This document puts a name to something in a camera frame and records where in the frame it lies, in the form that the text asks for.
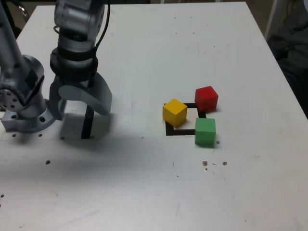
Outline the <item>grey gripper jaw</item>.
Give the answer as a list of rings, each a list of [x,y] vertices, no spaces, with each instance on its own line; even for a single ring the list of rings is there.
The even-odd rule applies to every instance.
[[[103,116],[110,114],[112,93],[99,73],[88,81],[64,83],[58,93],[64,100],[84,102]]]
[[[65,100],[60,96],[59,89],[63,82],[58,76],[55,76],[54,81],[50,86],[49,106],[50,112],[56,120],[62,121],[65,111]]]

